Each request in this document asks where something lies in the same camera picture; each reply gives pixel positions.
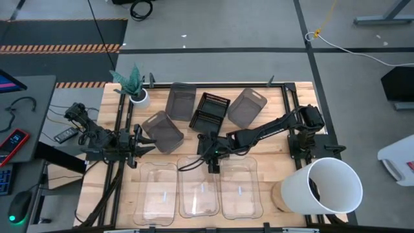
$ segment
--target potted plant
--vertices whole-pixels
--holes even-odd
[[[134,106],[137,108],[143,109],[149,106],[148,92],[147,90],[142,88],[145,76],[140,78],[140,71],[138,70],[138,67],[135,64],[131,75],[129,75],[129,79],[123,77],[121,74],[118,74],[115,71],[109,72],[112,74],[114,79],[118,81],[122,86],[122,90],[115,89],[115,92],[120,94],[128,94],[129,100],[132,103],[134,103]]]

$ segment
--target white cable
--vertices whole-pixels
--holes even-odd
[[[305,35],[305,39],[306,39],[307,41],[312,41],[312,40],[314,40],[314,39],[315,39],[313,35],[315,35],[315,33],[314,33],[314,32],[308,32],[308,33],[306,33],[306,35]],[[328,45],[330,45],[330,46],[332,46],[332,47],[335,47],[335,48],[340,49],[340,50],[342,50],[342,51],[348,52],[348,53],[350,53],[350,54],[354,54],[354,55],[358,55],[358,56],[364,56],[364,57],[367,57],[367,58],[374,59],[375,61],[377,61],[377,62],[379,62],[379,63],[381,63],[381,64],[383,64],[383,65],[387,65],[387,66],[390,66],[390,67],[400,67],[400,66],[414,65],[414,63],[405,63],[405,64],[397,64],[397,65],[388,64],[388,63],[386,63],[386,62],[383,62],[383,61],[379,60],[378,58],[374,58],[373,56],[366,55],[366,54],[362,54],[362,53],[359,53],[359,52],[351,52],[351,51],[349,51],[349,50],[346,50],[346,49],[344,49],[344,48],[341,48],[341,47],[339,47],[339,46],[337,46],[337,45],[334,45],[334,44],[332,44],[332,43],[328,42],[326,39],[324,39],[324,38],[323,38],[323,37],[321,37],[320,35],[318,35],[318,37],[319,37],[320,39],[322,39],[325,43],[327,43]]]

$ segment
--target gray desk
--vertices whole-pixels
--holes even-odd
[[[6,139],[16,128],[30,134],[29,140],[9,161],[14,166],[12,193],[0,196],[0,232],[7,233],[24,233],[27,231],[29,224],[36,223],[36,218],[40,213],[38,207],[42,204],[40,200],[44,197],[40,194],[38,186],[33,186],[41,182],[45,160],[80,173],[84,173],[86,167],[82,160],[38,141],[54,92],[56,77],[26,76],[17,77],[16,79],[24,83],[28,89],[26,91],[0,94],[0,119],[2,120],[0,121],[0,128],[7,127],[11,116],[4,111],[4,108],[8,107],[14,100],[23,96],[31,96],[36,99],[37,106],[36,110],[32,112],[32,102],[30,100],[21,100],[16,103],[14,105],[16,118],[13,121],[12,128],[5,133],[0,133],[0,141]],[[17,193],[28,190],[30,187],[33,187],[31,189],[32,200],[24,222],[22,224],[11,224],[7,216],[11,201]]]

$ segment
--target computer monitor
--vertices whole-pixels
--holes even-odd
[[[0,69],[0,94],[23,90],[27,90],[25,84],[17,81],[11,75]]]

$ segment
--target keyboard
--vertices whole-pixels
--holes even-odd
[[[9,195],[12,191],[13,164],[0,168],[0,196]]]

